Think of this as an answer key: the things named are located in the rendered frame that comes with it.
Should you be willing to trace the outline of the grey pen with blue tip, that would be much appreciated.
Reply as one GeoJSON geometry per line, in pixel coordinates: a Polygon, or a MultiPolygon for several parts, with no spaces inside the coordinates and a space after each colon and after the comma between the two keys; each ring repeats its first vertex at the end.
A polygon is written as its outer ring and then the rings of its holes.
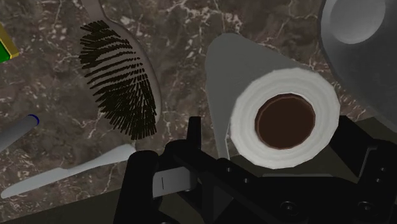
{"type": "Polygon", "coordinates": [[[0,152],[38,125],[39,118],[34,114],[29,114],[5,130],[0,131],[0,152]]]}

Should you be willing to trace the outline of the large grey round object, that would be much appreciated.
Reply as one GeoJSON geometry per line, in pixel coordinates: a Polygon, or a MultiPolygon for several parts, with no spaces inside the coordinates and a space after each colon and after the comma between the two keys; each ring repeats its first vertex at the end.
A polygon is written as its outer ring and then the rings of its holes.
{"type": "Polygon", "coordinates": [[[319,33],[337,80],[397,132],[397,0],[323,0],[319,33]]]}

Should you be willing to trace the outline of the green and yellow box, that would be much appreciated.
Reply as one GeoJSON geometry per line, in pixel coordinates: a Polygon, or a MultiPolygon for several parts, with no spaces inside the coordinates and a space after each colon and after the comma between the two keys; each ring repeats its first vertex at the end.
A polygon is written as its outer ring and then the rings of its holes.
{"type": "Polygon", "coordinates": [[[19,56],[19,50],[0,23],[0,63],[19,56]]]}

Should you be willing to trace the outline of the white paper towel roll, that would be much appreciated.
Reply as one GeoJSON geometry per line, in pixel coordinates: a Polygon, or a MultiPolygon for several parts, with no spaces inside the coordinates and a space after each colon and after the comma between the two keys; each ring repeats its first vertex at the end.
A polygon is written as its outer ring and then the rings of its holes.
{"type": "Polygon", "coordinates": [[[215,38],[205,58],[206,94],[218,156],[228,158],[226,138],[251,163],[269,169],[300,165],[314,158],[334,135],[340,103],[333,86],[320,74],[280,53],[234,33],[215,38]],[[254,131],[259,108],[279,94],[296,94],[311,104],[314,129],[287,150],[263,144],[254,131]]]}

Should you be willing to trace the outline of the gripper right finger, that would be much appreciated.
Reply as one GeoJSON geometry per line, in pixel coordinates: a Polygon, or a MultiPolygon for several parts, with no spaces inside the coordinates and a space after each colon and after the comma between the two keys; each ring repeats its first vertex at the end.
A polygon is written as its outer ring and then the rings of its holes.
{"type": "Polygon", "coordinates": [[[329,145],[358,177],[349,194],[352,224],[397,224],[397,144],[375,139],[340,116],[329,145]]]}

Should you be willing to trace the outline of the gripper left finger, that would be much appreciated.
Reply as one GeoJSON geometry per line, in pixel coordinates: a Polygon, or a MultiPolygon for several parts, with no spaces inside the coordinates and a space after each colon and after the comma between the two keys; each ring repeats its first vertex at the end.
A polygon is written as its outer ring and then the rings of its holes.
{"type": "Polygon", "coordinates": [[[167,143],[162,155],[137,151],[129,157],[113,224],[180,224],[159,210],[161,197],[171,193],[198,211],[205,224],[221,224],[230,196],[209,176],[214,162],[201,150],[201,118],[190,117],[186,139],[167,143]]]}

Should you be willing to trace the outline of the grey hairbrush with black bristles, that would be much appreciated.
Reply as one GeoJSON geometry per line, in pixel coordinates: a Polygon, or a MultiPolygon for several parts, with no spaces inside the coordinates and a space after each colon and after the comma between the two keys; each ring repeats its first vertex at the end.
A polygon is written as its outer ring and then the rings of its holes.
{"type": "Polygon", "coordinates": [[[141,44],[109,19],[100,0],[81,0],[90,22],[82,25],[79,60],[98,107],[114,129],[133,140],[156,133],[162,110],[160,87],[141,44]]]}

